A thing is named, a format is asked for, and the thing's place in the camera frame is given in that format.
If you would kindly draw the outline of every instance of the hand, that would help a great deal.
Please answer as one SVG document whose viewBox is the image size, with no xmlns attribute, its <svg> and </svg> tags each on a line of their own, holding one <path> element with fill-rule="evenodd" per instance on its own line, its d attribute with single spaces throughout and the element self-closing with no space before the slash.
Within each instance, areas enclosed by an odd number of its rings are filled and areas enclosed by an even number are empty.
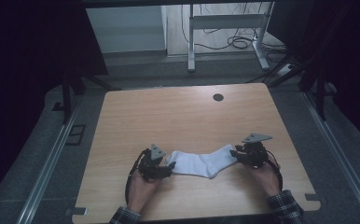
<svg viewBox="0 0 360 224">
<path fill-rule="evenodd" d="M 162 179 L 147 182 L 136 170 L 132 175 L 129 202 L 127 208 L 136 213 L 141 213 L 145 204 L 151 199 Z"/>
<path fill-rule="evenodd" d="M 250 172 L 253 179 L 265 190 L 269 197 L 279 194 L 279 179 L 276 176 L 273 168 L 266 162 L 260 168 L 254 168 L 251 165 L 243 165 L 244 168 Z"/>
</svg>

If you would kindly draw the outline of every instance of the metal frame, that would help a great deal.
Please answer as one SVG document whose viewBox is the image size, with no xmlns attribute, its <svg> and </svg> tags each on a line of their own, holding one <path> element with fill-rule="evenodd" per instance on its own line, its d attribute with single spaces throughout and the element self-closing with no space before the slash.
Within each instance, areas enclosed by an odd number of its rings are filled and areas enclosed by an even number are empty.
<svg viewBox="0 0 360 224">
<path fill-rule="evenodd" d="M 195 71 L 194 30 L 201 29 L 235 29 L 260 28 L 258 37 L 253 40 L 253 48 L 263 70 L 269 70 L 267 60 L 261 50 L 261 43 L 270 20 L 273 2 L 270 2 L 264 14 L 242 15 L 205 15 L 194 16 L 194 5 L 189 5 L 189 42 L 188 42 L 188 72 Z"/>
</svg>

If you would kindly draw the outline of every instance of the checkered shirt cuff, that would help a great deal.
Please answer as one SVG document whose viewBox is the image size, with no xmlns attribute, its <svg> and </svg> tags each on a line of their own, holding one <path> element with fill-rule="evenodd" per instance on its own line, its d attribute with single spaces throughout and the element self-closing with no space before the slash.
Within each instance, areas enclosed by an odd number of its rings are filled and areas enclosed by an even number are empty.
<svg viewBox="0 0 360 224">
<path fill-rule="evenodd" d="M 269 197 L 267 202 L 272 212 L 282 223 L 292 220 L 291 223 L 303 223 L 303 210 L 293 198 L 290 190 L 284 190 L 280 194 Z"/>
<path fill-rule="evenodd" d="M 120 207 L 111 218 L 110 224 L 135 224 L 139 218 L 140 214 L 125 207 Z"/>
</svg>

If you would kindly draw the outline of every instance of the gray floor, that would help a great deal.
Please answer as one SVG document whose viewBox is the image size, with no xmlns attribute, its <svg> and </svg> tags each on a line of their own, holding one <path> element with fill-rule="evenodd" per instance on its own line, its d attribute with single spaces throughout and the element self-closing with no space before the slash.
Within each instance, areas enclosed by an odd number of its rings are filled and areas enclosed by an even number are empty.
<svg viewBox="0 0 360 224">
<path fill-rule="evenodd" d="M 187 72 L 187 58 L 159 54 L 105 55 L 109 77 L 100 77 L 123 89 L 244 83 L 263 74 L 254 54 L 198 56 L 197 71 Z M 299 77 L 271 88 L 270 93 L 290 133 L 322 207 L 307 212 L 310 223 L 360 223 L 360 203 L 341 172 L 328 143 L 297 88 Z M 106 90 L 84 79 L 87 91 L 75 125 L 85 124 L 79 146 L 65 146 L 32 223 L 72 223 L 81 179 Z M 62 101 L 61 87 L 46 96 L 46 107 L 20 156 L 0 185 L 0 223 L 16 223 L 30 190 L 62 127 L 62 112 L 52 111 Z M 360 133 L 327 98 L 327 123 L 360 177 Z M 251 223 L 250 217 L 201 219 L 198 223 Z"/>
</svg>

